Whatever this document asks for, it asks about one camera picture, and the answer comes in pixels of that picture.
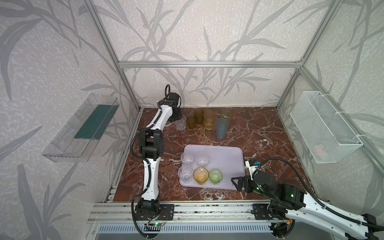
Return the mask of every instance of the transparent wall shelf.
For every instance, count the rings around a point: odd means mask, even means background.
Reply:
[[[305,91],[291,117],[317,163],[338,162],[362,146],[328,99],[319,91]]]
[[[43,156],[54,162],[87,162],[118,107],[116,97],[91,93]]]

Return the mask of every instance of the red marble surface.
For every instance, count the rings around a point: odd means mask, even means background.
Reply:
[[[197,108],[182,108],[184,116],[192,116]],[[217,113],[223,108],[209,108]],[[163,130],[165,154],[159,164],[160,201],[175,200],[253,200],[263,199],[256,193],[246,194],[236,190],[222,190],[196,187],[183,187],[179,183],[177,171],[181,166],[180,156],[188,144],[217,145],[239,147],[243,151],[244,161],[256,159],[263,162],[270,157],[279,157],[290,161],[309,181],[297,158],[287,133],[275,108],[231,108],[234,119],[224,139],[218,139],[215,129],[206,130],[203,126],[178,131],[172,123]],[[140,119],[139,129],[146,127],[153,119],[157,108],[146,108]],[[135,153],[138,153],[136,141]],[[304,188],[294,171],[281,161],[272,160],[265,171],[274,175],[278,181]],[[115,194],[115,202],[131,201],[132,196],[143,189],[144,166],[129,155]]]

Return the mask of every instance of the wallpaper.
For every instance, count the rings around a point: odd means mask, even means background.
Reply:
[[[330,1],[95,0],[119,61],[297,61]],[[293,69],[125,69],[142,106],[275,106]]]
[[[0,2],[0,239],[78,239],[137,114],[73,0]],[[86,163],[41,154],[90,93],[120,107]]]
[[[276,106],[293,68],[135,68],[125,75],[142,106],[156,106],[166,84],[182,106]]]
[[[307,69],[384,154],[384,1],[342,4]]]
[[[384,223],[383,178],[361,149],[336,163],[318,164],[314,160],[290,116],[303,91],[314,89],[299,76],[278,112],[316,194],[343,210],[369,213]]]

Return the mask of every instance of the mesh basket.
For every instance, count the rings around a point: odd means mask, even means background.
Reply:
[[[362,142],[327,98],[319,91],[305,91],[291,111],[317,163],[338,162]]]

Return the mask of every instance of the green cup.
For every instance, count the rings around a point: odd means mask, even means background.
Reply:
[[[209,172],[209,180],[211,180],[211,182],[213,184],[218,184],[220,183],[220,181],[223,179],[223,174],[221,173],[220,170],[218,169],[213,169]]]

